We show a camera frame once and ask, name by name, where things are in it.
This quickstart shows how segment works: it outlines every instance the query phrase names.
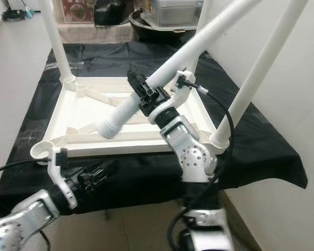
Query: black tablecloth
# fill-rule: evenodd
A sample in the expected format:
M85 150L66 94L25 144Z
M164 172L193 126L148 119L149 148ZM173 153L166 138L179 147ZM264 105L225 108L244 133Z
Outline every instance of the black tablecloth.
M149 76L176 49L167 45L142 44L66 44L65 51L76 76L126 76L131 67ZM197 82L212 90L229 106L237 86L221 66L209 56L202 56L196 71ZM59 71L53 53L29 106L8 162L30 158L29 150L41 141L61 90ZM213 101L201 96L218 126L223 111ZM71 159L70 166L90 166L103 159L116 158L121 167L98 193L75 213L108 208L158 203L181 196L181 169L172 153L101 156ZM220 188L236 188L258 180L279 178L305 188L307 177L301 159L265 117L250 104L235 130L232 166L220 179ZM26 164L4 171L0 180L0 217L8 214L22 199L52 185L45 167Z

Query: wire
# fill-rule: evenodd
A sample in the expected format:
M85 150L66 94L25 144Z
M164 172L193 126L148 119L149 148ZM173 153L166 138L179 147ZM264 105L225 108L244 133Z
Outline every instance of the wire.
M35 162L47 162L48 160L49 160L48 158L41 158L41 159L27 159L24 161L16 161L16 162L9 163L3 167L0 167L0 172L6 169L12 168L12 167L16 167L21 164L35 163Z
M229 141L229 150L227 152L227 156L225 158L225 162L224 165L221 166L216 172L214 177L210 180L208 187L202 191L196 199L194 199L190 205L188 205L186 208L184 208L179 214L176 215L176 217L170 222L169 227L167 229L167 241L169 243L169 246L171 247L171 249L173 251L177 251L179 250L179 248L177 247L177 245L174 243L173 238L172 238L172 232L173 232L173 228L175 226L175 224L187 213L189 212L191 209L193 209L194 207L196 207L198 205L198 203L201 201L201 199L206 196L207 193L210 192L211 188L214 186L215 181L221 176L221 174L223 173L223 171L226 169L227 166L229 166L230 162L231 162L231 156L232 156L232 151L234 148L234 138L235 138L235 133L234 133L234 123L232 121L232 118L230 116L230 113L228 111L228 109L221 103L221 101L214 96L214 94L210 93L207 89L204 89L203 87L201 87L200 85L196 85L193 86L195 87L198 91L200 91L201 93L203 93L204 95L207 95L208 97L212 98L213 100L216 101L216 103L218 103L218 105L222 108L222 110L225 112L226 117L228 119L229 122L229 128L230 128L230 141Z
M46 244L47 244L47 251L51 251L51 243L50 243L50 241L49 241L47 235L46 235L42 230L40 231L40 234L42 235L44 241L45 241Z

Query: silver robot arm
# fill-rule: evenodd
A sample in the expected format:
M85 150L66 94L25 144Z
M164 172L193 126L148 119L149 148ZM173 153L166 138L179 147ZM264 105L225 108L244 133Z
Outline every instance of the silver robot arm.
M199 137L186 118L177 116L161 130L161 134L178 157L183 169L182 181L187 183L185 186L208 183L214 175L217 156L198 142ZM188 230L181 233L181 238L187 241L181 244L180 250L187 250L191 245L194 251L234 250L224 209L198 206L184 216Z
M0 218L0 251L21 250L31 236L60 215L72 214L118 167L115 161L105 161L91 168L74 168L63 177L67 150L54 147L49 156L48 173L54 185L36 192L16 205L10 215Z
M0 218L0 251L21 250L34 234L52 223L60 212L46 190L40 190L16 205L12 213Z

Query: floor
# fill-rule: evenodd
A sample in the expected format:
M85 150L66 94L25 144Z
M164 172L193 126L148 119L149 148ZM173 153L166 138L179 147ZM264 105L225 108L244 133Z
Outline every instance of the floor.
M0 25L0 166L9 156L50 49L40 14ZM232 204L228 204L228 198L225 201L227 211L234 215L231 228L236 233L237 251L259 250ZM171 201L111 210L108 221L102 211L63 216L45 232L53 250L170 250L165 232L179 209L180 205ZM24 250L46 250L46 246L35 235Z

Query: white clamp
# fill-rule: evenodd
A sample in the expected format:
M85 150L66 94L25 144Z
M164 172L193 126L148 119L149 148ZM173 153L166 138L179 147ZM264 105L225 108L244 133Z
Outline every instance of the white clamp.
M184 76L186 80L190 81L191 83L195 83L195 76L192 72L177 71L177 74L173 78L172 84L171 84L171 91L174 92L174 95L168 101L162 103L150 113L148 117L148 121L151 124L155 124L155 118L162 111L170 107L178 108L187 100L188 95L190 93L190 88L187 86L183 86L182 88L177 87L177 82L180 76Z
M69 186L66 184L65 178L62 177L61 167L59 165L56 165L56 154L60 152L61 152L60 147L53 147L50 150L49 162L48 162L48 174L51 180L53 181L53 183L59 187L59 189L62 191L62 193L68 200L70 208L74 209L78 205L77 199L75 198Z

